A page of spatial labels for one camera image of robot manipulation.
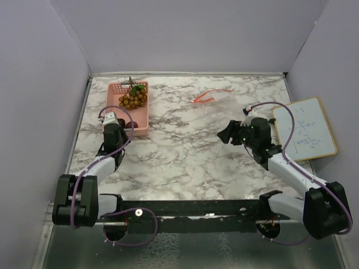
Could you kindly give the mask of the dark red fake fruit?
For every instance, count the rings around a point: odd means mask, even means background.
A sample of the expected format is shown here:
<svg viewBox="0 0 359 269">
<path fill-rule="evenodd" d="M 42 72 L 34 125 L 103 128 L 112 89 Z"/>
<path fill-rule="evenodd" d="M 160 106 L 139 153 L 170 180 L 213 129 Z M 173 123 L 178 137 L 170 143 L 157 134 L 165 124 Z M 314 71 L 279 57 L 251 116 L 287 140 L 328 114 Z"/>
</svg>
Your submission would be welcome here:
<svg viewBox="0 0 359 269">
<path fill-rule="evenodd" d="M 131 129 L 131 128 L 136 129 L 137 127 L 138 127 L 138 124 L 136 122 L 128 122 L 125 125 L 125 129 Z"/>
</svg>

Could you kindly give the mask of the clear orange zip bag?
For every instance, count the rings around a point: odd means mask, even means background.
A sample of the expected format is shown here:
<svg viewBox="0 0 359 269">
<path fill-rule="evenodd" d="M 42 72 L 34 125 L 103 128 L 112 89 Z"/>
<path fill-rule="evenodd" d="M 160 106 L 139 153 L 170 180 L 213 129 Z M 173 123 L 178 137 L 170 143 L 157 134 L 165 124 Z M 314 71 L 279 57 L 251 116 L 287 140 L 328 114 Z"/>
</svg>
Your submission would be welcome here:
<svg viewBox="0 0 359 269">
<path fill-rule="evenodd" d="M 190 101 L 191 104 L 205 104 L 215 101 L 229 101 L 237 104 L 237 98 L 231 90 L 214 89 L 209 90 Z"/>
</svg>

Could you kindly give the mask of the brown fake grape bunch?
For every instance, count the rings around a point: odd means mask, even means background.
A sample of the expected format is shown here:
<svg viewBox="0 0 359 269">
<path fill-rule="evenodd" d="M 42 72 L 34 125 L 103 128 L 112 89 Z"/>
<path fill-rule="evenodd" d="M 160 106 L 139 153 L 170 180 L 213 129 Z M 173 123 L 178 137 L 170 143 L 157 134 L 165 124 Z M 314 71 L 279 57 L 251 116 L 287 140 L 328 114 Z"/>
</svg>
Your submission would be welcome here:
<svg viewBox="0 0 359 269">
<path fill-rule="evenodd" d="M 144 107 L 148 102 L 148 86 L 145 83 L 135 82 L 131 77 L 128 79 L 128 88 L 119 98 L 119 106 L 127 110 Z"/>
</svg>

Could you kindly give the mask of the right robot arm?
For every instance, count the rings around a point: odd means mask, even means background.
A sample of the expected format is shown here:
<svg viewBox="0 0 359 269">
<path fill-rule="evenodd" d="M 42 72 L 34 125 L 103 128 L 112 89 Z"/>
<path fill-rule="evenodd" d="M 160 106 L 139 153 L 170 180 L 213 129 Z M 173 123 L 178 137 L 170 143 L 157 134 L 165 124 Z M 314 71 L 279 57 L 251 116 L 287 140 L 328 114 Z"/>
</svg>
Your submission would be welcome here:
<svg viewBox="0 0 359 269">
<path fill-rule="evenodd" d="M 257 211 L 263 219 L 283 214 L 303 223 L 315 239 L 351 231 L 353 220 L 344 187 L 338 182 L 328 183 L 298 166 L 281 145 L 272 143 L 271 127 L 266 119 L 254 118 L 248 126 L 231 120 L 217 136 L 224 144 L 250 148 L 259 165 L 284 179 L 302 196 L 301 200 L 281 192 L 261 196 L 264 202 L 258 204 Z"/>
</svg>

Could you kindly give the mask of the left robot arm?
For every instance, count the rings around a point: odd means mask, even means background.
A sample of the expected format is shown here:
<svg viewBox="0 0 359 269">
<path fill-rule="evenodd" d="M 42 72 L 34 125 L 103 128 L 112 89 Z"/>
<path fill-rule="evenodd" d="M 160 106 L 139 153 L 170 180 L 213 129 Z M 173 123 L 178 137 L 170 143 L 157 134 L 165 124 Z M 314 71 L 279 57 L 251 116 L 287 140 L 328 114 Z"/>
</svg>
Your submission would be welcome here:
<svg viewBox="0 0 359 269">
<path fill-rule="evenodd" d="M 87 168 L 59 177 L 52 212 L 53 224 L 73 228 L 92 227 L 103 215 L 112 221 L 122 218 L 124 208 L 117 203 L 118 196 L 99 194 L 98 183 L 118 169 L 129 140 L 118 123 L 106 124 L 103 137 L 104 142 Z"/>
</svg>

